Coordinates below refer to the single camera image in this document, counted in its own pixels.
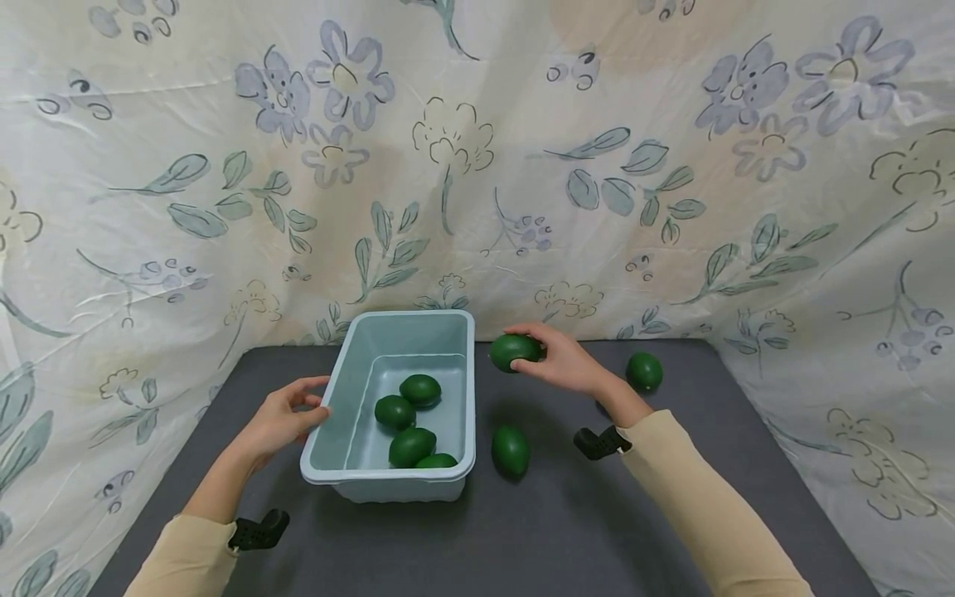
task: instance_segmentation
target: long sleeve shirt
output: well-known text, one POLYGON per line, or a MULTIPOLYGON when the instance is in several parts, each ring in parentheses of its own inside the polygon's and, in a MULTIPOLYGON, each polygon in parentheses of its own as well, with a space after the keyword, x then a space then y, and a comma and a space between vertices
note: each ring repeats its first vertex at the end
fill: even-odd
MULTIPOLYGON (((700 456, 669 411, 618 429, 627 470, 663 510, 717 597, 806 597, 809 586, 749 504, 700 456)), ((235 523, 178 516, 126 597, 218 597, 235 568, 235 523)))

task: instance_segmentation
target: green fruit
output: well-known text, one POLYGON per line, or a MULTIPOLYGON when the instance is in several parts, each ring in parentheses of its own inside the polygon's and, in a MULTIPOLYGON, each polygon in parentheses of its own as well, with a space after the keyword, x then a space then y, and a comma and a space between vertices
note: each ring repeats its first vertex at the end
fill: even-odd
POLYGON ((501 425, 491 440, 491 458, 503 475, 513 479, 520 478, 531 459, 527 438, 517 427, 501 425))
POLYGON ((375 403, 374 418, 389 429, 404 431, 414 427, 417 413, 408 400, 399 395, 387 395, 375 403))
POLYGON ((402 381, 398 391, 416 409, 427 408, 441 399, 441 386, 433 377, 422 373, 402 381))
POLYGON ((450 454, 432 454, 423 458, 414 468, 451 468, 457 466, 457 460, 450 454))
POLYGON ((388 462, 394 468, 414 468, 435 451, 437 437, 427 429, 412 427, 392 439, 388 448, 388 462))
POLYGON ((626 381, 637 392, 656 390, 663 381, 663 367, 652 354, 636 352, 626 362, 626 381))
POLYGON ((505 333, 491 343, 491 362, 505 373, 517 373, 511 369, 511 362, 515 359, 525 359, 538 362, 543 357, 541 343, 530 336, 516 333, 505 333))

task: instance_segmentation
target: floral fabric backdrop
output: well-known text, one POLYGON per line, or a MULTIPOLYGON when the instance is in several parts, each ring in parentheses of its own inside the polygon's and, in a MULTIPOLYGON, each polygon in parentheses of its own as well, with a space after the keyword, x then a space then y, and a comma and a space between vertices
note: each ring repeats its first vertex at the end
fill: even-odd
POLYGON ((0 31, 3 594, 85 595, 242 353, 369 309, 705 339, 881 594, 950 594, 950 3, 40 0, 0 31))

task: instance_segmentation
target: light blue plastic basket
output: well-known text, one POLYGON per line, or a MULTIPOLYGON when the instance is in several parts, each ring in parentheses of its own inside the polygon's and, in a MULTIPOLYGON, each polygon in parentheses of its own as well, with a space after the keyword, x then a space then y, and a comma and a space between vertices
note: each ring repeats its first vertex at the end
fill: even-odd
POLYGON ((351 501, 454 501, 475 463, 474 318, 462 310, 382 311, 351 322, 331 372, 324 406, 333 415, 308 436, 302 477, 332 485, 351 501), (418 411, 417 426, 437 436, 437 452, 457 466, 393 469, 393 433, 374 418, 379 398, 398 394, 413 373, 441 385, 441 401, 418 411))

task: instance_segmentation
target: gray tabletop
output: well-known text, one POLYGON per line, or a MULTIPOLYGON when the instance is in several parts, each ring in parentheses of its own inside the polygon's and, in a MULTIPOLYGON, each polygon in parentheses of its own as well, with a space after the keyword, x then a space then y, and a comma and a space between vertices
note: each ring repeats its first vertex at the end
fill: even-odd
MULTIPOLYGON (((651 406, 671 409, 707 461, 753 506, 817 597, 877 592, 706 344, 590 342, 622 372, 638 350, 666 372, 651 406)), ((353 504, 299 473, 291 446, 257 473, 239 515, 291 515, 281 543, 242 555, 225 591, 252 595, 394 597, 602 597, 709 594, 686 549, 618 458, 586 460, 571 438, 609 421, 591 400, 496 370, 476 349, 477 463, 452 503, 353 504), (531 445, 523 480, 502 479, 490 459, 493 430, 518 425, 531 445)), ((186 442, 90 593, 122 595, 162 527, 185 505, 219 452, 266 394, 302 376, 329 373, 337 348, 248 352, 186 442)))

